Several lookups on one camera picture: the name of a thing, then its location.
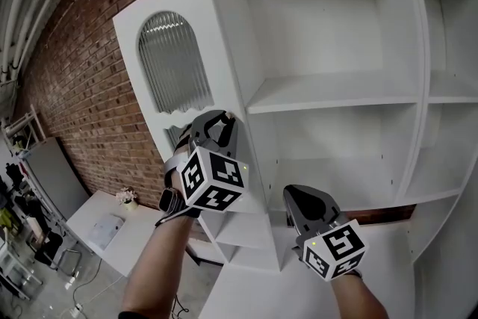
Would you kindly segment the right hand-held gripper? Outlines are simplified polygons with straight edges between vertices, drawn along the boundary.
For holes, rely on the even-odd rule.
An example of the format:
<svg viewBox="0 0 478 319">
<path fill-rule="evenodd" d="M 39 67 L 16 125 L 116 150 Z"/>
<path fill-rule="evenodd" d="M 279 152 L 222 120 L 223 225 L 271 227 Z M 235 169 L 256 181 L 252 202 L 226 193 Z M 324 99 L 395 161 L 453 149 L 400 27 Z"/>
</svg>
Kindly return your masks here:
<svg viewBox="0 0 478 319">
<path fill-rule="evenodd" d="M 330 227 L 341 214 L 328 193 L 305 185 L 286 185 L 283 200 L 298 235 L 309 232 L 311 227 Z M 330 282 L 356 269 L 369 244 L 358 221 L 351 220 L 306 239 L 301 250 L 300 260 L 321 279 Z"/>
</svg>

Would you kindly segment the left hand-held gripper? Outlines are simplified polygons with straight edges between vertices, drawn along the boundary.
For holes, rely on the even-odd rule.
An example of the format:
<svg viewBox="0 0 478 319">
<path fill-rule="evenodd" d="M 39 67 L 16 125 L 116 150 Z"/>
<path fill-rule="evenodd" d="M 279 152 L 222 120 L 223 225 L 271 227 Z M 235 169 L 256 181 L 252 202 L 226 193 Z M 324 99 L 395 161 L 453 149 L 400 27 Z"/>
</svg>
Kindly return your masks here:
<svg viewBox="0 0 478 319">
<path fill-rule="evenodd" d="M 249 193 L 249 165 L 236 158 L 238 123 L 224 110 L 210 110 L 196 117 L 190 137 L 196 142 L 210 138 L 209 130 L 223 124 L 218 150 L 197 147 L 192 152 L 183 146 L 176 150 L 181 191 L 186 206 L 203 211 L 225 213 L 236 208 Z"/>
</svg>

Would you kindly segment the white cabinet door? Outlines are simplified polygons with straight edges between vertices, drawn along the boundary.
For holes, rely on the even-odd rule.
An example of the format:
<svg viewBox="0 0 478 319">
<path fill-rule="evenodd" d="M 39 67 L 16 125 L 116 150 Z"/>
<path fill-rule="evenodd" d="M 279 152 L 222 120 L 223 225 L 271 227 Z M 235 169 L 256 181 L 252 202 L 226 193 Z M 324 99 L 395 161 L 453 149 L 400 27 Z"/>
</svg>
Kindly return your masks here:
<svg viewBox="0 0 478 319">
<path fill-rule="evenodd" d="M 263 213 L 264 189 L 246 105 L 264 73 L 247 0 L 136 0 L 114 17 L 122 59 L 163 159 L 170 129 L 212 109 L 238 119 L 239 160 L 250 165 L 249 193 L 232 210 Z"/>
</svg>

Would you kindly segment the person's right forearm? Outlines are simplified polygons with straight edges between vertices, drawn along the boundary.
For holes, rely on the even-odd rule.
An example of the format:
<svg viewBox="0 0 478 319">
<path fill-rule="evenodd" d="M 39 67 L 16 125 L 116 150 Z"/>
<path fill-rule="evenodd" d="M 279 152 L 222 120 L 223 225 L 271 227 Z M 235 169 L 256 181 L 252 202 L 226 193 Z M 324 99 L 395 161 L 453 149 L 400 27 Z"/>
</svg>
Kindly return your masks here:
<svg viewBox="0 0 478 319">
<path fill-rule="evenodd" d="M 358 271 L 351 270 L 333 279 L 331 285 L 341 319 L 389 319 L 385 307 Z"/>
</svg>

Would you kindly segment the person's left forearm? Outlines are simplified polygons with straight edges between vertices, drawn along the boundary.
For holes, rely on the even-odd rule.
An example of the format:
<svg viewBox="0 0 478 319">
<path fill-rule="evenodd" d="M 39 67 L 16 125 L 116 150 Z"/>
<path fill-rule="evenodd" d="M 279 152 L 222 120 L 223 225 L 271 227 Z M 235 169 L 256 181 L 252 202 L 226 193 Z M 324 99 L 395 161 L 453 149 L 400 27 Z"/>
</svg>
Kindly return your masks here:
<svg viewBox="0 0 478 319">
<path fill-rule="evenodd" d="M 128 278 L 118 319 L 170 319 L 193 223 L 183 215 L 155 228 Z"/>
</svg>

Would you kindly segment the white shelf cabinet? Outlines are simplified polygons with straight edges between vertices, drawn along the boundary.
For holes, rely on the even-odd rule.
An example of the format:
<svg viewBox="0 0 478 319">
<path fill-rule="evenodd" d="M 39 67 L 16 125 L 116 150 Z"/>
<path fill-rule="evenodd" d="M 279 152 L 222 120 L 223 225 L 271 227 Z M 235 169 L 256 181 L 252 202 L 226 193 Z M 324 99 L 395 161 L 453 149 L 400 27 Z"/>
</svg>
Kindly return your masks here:
<svg viewBox="0 0 478 319">
<path fill-rule="evenodd" d="M 223 269 L 200 319 L 338 316 L 294 253 L 286 185 L 343 211 L 411 205 L 364 225 L 359 265 L 390 319 L 419 319 L 419 260 L 478 162 L 478 0 L 247 0 L 264 81 L 246 117 L 263 213 L 203 211 Z"/>
</svg>

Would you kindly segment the large grey panel board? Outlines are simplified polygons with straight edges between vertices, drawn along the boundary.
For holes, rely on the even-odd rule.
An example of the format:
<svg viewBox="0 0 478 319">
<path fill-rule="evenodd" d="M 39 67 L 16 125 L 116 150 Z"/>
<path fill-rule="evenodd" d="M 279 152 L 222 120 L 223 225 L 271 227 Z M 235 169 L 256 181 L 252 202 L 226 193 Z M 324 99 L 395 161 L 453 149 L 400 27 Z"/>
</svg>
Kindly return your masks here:
<svg viewBox="0 0 478 319">
<path fill-rule="evenodd" d="M 89 199 L 56 137 L 34 146 L 24 154 L 22 163 L 47 206 L 61 219 L 68 221 Z"/>
</svg>

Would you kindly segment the person's left hand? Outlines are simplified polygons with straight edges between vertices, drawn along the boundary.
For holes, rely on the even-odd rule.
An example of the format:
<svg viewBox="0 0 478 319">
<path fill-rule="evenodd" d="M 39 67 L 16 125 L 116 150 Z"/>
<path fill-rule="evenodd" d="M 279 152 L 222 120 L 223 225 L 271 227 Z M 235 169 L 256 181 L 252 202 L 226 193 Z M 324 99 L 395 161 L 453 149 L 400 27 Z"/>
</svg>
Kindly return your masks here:
<svg viewBox="0 0 478 319">
<path fill-rule="evenodd" d="M 176 189 L 182 198 L 184 198 L 184 191 L 181 185 L 181 176 L 177 170 L 177 166 L 186 161 L 189 157 L 188 152 L 191 127 L 191 123 L 184 127 L 184 131 L 181 133 L 173 156 L 170 157 L 164 164 L 164 186 L 166 188 Z"/>
</svg>

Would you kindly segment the black wrist watch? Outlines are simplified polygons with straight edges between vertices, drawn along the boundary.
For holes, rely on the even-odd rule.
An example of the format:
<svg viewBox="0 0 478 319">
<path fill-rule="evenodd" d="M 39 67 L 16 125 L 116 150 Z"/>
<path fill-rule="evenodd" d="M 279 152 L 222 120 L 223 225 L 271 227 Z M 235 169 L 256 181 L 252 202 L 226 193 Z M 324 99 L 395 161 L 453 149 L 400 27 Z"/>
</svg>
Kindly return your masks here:
<svg viewBox="0 0 478 319">
<path fill-rule="evenodd" d="M 155 227 L 159 227 L 161 224 L 177 217 L 197 219 L 201 214 L 200 209 L 188 206 L 181 191 L 175 188 L 165 188 L 163 190 L 158 207 L 165 215 L 155 224 Z"/>
</svg>

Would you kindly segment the pink flower pot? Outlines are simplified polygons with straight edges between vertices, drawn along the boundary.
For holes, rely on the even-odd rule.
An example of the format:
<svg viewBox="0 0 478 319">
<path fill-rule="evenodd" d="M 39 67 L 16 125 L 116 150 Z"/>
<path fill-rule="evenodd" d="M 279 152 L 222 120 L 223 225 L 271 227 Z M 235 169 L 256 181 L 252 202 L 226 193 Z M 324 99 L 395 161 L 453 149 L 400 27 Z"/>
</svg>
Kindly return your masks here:
<svg viewBox="0 0 478 319">
<path fill-rule="evenodd" d="M 138 207 L 137 194 L 132 187 L 122 188 L 115 194 L 115 197 L 128 211 L 133 211 Z"/>
</svg>

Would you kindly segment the white side table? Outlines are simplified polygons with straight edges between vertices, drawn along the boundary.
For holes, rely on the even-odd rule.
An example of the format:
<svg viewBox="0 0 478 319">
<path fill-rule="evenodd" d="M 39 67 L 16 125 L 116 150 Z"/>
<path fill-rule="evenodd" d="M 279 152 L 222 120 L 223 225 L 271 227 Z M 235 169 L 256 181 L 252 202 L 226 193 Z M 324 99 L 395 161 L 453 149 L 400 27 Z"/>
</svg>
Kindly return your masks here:
<svg viewBox="0 0 478 319">
<path fill-rule="evenodd" d="M 124 224 L 105 249 L 90 243 L 88 237 L 94 225 L 107 214 L 124 219 Z M 151 237 L 155 224 L 164 213 L 146 206 L 127 210 L 115 196 L 95 192 L 66 224 L 69 229 L 112 268 L 127 277 Z"/>
</svg>

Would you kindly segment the white flat box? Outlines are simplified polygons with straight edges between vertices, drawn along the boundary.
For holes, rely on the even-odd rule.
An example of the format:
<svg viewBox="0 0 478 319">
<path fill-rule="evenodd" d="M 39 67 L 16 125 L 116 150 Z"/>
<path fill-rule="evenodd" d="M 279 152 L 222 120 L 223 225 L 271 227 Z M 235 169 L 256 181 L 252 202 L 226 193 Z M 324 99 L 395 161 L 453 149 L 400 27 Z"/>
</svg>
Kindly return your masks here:
<svg viewBox="0 0 478 319">
<path fill-rule="evenodd" d="M 88 244 L 105 250 L 122 228 L 125 220 L 114 214 L 105 214 L 93 226 L 88 235 Z"/>
</svg>

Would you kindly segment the white metal rack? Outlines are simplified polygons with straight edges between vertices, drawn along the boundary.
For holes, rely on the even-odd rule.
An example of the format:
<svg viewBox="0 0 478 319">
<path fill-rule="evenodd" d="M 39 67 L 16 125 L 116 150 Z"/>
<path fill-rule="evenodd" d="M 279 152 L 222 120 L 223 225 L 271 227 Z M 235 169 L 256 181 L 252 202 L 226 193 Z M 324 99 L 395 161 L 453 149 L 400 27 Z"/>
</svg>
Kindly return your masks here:
<svg viewBox="0 0 478 319">
<path fill-rule="evenodd" d="M 60 257 L 60 252 L 63 248 L 80 251 L 78 246 L 81 244 L 81 240 L 68 228 L 66 221 L 61 219 L 58 214 L 47 206 L 46 200 L 41 197 L 40 192 L 35 187 L 32 178 L 28 175 L 28 172 L 22 163 L 24 154 L 30 151 L 38 143 L 49 138 L 40 123 L 40 119 L 34 107 L 31 106 L 27 113 L 13 122 L 2 122 L 0 125 L 0 133 L 2 133 L 7 148 L 18 165 L 23 179 L 28 183 L 29 190 L 35 195 L 35 198 L 40 204 L 43 219 L 45 220 L 46 225 L 49 226 L 49 230 L 45 232 L 45 236 L 52 231 L 63 238 L 63 244 L 58 251 L 59 253 L 55 256 L 55 259 Z M 72 257 L 72 261 L 64 262 L 63 267 L 68 269 L 71 264 L 74 263 L 75 256 Z"/>
</svg>

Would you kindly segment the black chair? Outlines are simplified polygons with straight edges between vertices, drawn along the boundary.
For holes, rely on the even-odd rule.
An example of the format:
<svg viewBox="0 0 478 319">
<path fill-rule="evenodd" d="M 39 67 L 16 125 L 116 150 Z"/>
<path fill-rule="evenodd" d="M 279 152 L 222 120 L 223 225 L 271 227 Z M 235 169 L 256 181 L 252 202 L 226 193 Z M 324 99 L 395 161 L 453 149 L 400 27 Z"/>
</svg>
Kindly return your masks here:
<svg viewBox="0 0 478 319">
<path fill-rule="evenodd" d="M 59 234 L 50 231 L 40 247 L 35 251 L 34 260 L 46 265 L 53 271 L 61 272 L 66 276 L 74 276 L 78 271 L 82 254 L 78 250 L 63 248 L 60 252 L 60 257 L 55 259 L 62 244 L 63 238 Z M 75 263 L 71 264 L 68 269 L 64 268 L 64 262 L 72 261 L 73 256 L 75 256 Z"/>
</svg>

